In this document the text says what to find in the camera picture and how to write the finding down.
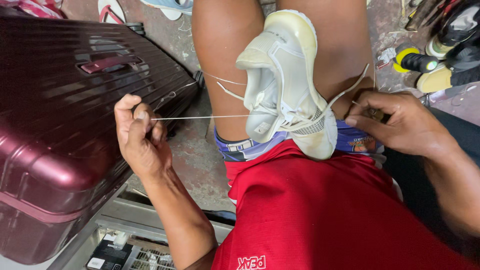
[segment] hand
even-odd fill
[[[133,172],[142,180],[158,179],[172,166],[172,152],[167,144],[167,129],[155,117],[152,109],[140,103],[139,96],[125,95],[115,104],[115,121],[120,151]],[[145,135],[152,131],[152,138]]]
[[[350,110],[345,123],[374,136],[396,151],[440,158],[457,146],[447,129],[410,92],[387,94],[364,92]],[[386,124],[366,117],[369,108],[380,109],[391,117]]]

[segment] white sneaker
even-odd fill
[[[310,20],[300,12],[282,10],[267,17],[264,31],[237,58],[236,67],[248,75],[246,131],[254,141],[265,143],[275,132],[289,131],[308,157],[330,158],[336,121],[313,85],[316,53]]]

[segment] purple shorts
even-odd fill
[[[351,154],[368,155],[380,164],[385,161],[382,155],[384,151],[383,145],[371,135],[347,125],[344,120],[337,120],[336,125],[338,129],[336,150]],[[216,145],[225,161],[253,160],[288,139],[291,139],[288,132],[282,131],[276,132],[272,139],[266,143],[257,143],[252,139],[232,142],[220,138],[215,129]]]

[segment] red shirt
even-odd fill
[[[398,199],[364,155],[305,157],[287,140],[226,162],[237,222],[212,269],[468,269]]]

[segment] leg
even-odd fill
[[[365,0],[277,0],[277,10],[293,9],[312,21],[318,50],[313,71],[317,91],[330,101],[352,86],[370,64],[360,85],[339,98],[332,106],[337,118],[348,113],[356,92],[373,87],[374,66],[368,32]]]
[[[247,73],[235,61],[247,45],[263,31],[264,16],[257,0],[196,0],[193,5],[192,33],[202,70],[224,80],[205,75],[213,115],[248,115],[243,101],[224,92],[217,84],[243,97]],[[217,118],[218,135],[228,141],[248,138],[246,117]]]

